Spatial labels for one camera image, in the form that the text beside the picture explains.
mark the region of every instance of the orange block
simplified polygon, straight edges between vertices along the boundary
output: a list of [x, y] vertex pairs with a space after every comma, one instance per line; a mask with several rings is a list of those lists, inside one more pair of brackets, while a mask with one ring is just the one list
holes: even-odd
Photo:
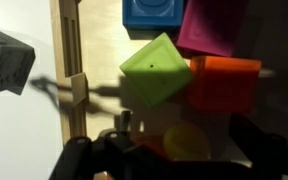
[[188, 86], [189, 102], [199, 111], [249, 113], [261, 61], [229, 57], [193, 57], [194, 80]]

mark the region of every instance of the plastic block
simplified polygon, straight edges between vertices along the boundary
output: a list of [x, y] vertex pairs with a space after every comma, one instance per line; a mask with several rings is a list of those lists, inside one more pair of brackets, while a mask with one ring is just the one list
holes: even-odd
[[32, 47], [0, 32], [0, 91], [20, 95], [34, 60]]
[[177, 46], [231, 56], [248, 0], [188, 0]]
[[251, 112], [260, 61], [201, 56], [191, 60], [190, 68], [195, 78], [187, 97], [197, 110]]
[[182, 24], [184, 0], [123, 0], [127, 29], [172, 30]]
[[187, 85], [193, 74], [166, 33], [120, 66], [134, 90], [152, 108]]

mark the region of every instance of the blue block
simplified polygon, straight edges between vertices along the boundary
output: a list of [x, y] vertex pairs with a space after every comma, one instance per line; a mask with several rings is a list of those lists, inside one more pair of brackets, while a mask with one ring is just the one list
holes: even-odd
[[123, 0], [127, 29], [173, 30], [182, 24], [184, 0]]

